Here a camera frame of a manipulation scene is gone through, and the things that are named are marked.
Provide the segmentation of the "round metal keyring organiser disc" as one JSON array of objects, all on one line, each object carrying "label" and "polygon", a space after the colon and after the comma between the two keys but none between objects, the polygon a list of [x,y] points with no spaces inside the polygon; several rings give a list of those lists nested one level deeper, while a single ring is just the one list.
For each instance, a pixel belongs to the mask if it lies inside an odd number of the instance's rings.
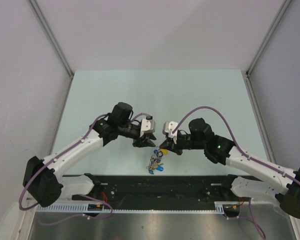
[{"label": "round metal keyring organiser disc", "polygon": [[160,148],[156,148],[153,151],[153,155],[150,157],[149,164],[146,167],[149,174],[154,175],[154,171],[164,171],[163,163],[161,163],[163,156],[164,152]]}]

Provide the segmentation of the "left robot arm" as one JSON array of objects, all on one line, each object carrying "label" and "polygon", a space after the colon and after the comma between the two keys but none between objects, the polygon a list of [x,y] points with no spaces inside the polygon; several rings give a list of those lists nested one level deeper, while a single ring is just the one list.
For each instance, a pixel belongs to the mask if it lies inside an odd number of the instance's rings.
[{"label": "left robot arm", "polygon": [[142,120],[132,117],[131,105],[119,102],[111,112],[98,116],[88,130],[70,145],[42,159],[33,156],[28,160],[19,202],[29,193],[36,204],[48,207],[60,199],[85,195],[90,200],[100,196],[97,179],[89,173],[75,177],[64,174],[88,154],[105,147],[119,136],[132,139],[136,148],[154,148],[155,121],[147,113]]}]

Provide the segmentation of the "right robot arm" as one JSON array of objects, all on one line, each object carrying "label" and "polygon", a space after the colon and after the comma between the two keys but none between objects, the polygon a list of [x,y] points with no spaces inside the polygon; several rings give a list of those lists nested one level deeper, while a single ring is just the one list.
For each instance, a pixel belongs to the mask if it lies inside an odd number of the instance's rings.
[{"label": "right robot arm", "polygon": [[164,124],[165,141],[159,146],[161,149],[179,156],[184,150],[202,150],[212,163],[236,168],[256,178],[249,181],[236,175],[227,176],[220,188],[225,200],[232,201],[238,196],[269,202],[300,219],[300,168],[294,170],[257,159],[239,149],[234,141],[216,135],[203,118],[189,123],[189,133],[183,134],[177,126],[174,121]]}]

